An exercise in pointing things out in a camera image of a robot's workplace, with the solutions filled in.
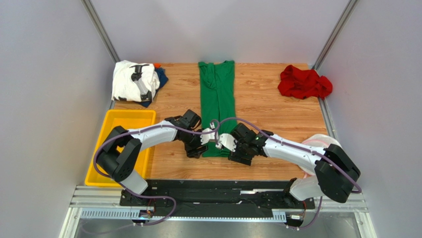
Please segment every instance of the yellow bin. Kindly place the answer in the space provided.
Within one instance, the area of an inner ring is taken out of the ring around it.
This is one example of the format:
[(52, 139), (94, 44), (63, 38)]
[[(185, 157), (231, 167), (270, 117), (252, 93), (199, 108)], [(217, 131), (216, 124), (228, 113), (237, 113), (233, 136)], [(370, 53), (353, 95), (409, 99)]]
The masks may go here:
[[(105, 115), (103, 127), (101, 128), (100, 136), (95, 146), (95, 151), (106, 140), (108, 134), (113, 128), (120, 125), (125, 129), (136, 129), (145, 126), (153, 125), (156, 123), (156, 112), (153, 110), (109, 110)], [(135, 164), (135, 170), (145, 178), (148, 168), (148, 160), (150, 158), (150, 148), (143, 150), (139, 153), (138, 160)], [(95, 171), (93, 166), (92, 156), (89, 165), (88, 173), (85, 178), (85, 185), (97, 187), (120, 187), (110, 178), (101, 176)]]

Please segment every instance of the folded green garment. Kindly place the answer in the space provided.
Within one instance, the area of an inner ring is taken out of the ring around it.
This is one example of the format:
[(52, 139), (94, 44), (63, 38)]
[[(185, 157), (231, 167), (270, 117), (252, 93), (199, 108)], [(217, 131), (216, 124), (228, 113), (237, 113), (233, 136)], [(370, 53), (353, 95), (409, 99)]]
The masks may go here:
[[(235, 117), (234, 110), (234, 61), (220, 64), (199, 62), (201, 78), (201, 118), (202, 127), (208, 128), (212, 119), (221, 121)], [(221, 125), (218, 133), (230, 133), (237, 125), (230, 120)], [(208, 151), (203, 157), (228, 157), (229, 150), (219, 150), (214, 142), (208, 143)]]

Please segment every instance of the navy fabric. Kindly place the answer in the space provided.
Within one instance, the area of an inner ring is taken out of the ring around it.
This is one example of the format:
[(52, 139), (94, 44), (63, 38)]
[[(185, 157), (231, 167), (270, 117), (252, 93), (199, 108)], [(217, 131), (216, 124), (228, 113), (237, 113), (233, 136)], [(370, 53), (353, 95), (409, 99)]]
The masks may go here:
[[(168, 81), (168, 78), (165, 75), (165, 70), (163, 68), (156, 68), (156, 72), (157, 72), (158, 79), (159, 79), (159, 88), (156, 90), (156, 97), (157, 97), (158, 91), (160, 90), (160, 88), (164, 87), (164, 85)], [(141, 102), (139, 104), (141, 104), (143, 107), (147, 108), (151, 104), (151, 102)]]

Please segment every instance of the wood grain surface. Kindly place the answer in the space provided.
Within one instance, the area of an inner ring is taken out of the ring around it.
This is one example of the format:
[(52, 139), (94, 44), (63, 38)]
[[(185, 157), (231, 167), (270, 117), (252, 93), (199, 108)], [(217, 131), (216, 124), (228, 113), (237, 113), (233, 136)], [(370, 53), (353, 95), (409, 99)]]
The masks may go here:
[[(201, 114), (199, 69), (196, 63), (163, 63), (168, 83), (148, 107), (157, 112), (157, 122), (183, 115), (187, 109)], [(286, 139), (302, 142), (316, 133), (326, 134), (317, 98), (299, 100), (281, 96), (277, 90), (280, 73), (288, 64), (235, 64), (237, 117)], [(307, 64), (294, 64), (308, 69)], [(145, 109), (133, 102), (116, 102), (115, 109)], [(183, 143), (157, 145), (150, 158), (151, 179), (290, 180), (304, 173), (295, 164), (280, 159), (255, 157), (252, 166), (226, 158), (187, 158)]]

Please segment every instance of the red cloth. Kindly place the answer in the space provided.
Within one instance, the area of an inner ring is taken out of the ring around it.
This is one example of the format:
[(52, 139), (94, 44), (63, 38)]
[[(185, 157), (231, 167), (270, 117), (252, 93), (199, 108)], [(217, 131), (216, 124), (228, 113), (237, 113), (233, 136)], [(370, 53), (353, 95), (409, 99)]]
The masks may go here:
[(300, 70), (289, 65), (280, 74), (278, 90), (281, 95), (305, 99), (311, 96), (324, 99), (333, 91), (333, 85), (325, 76), (319, 76), (313, 69)]

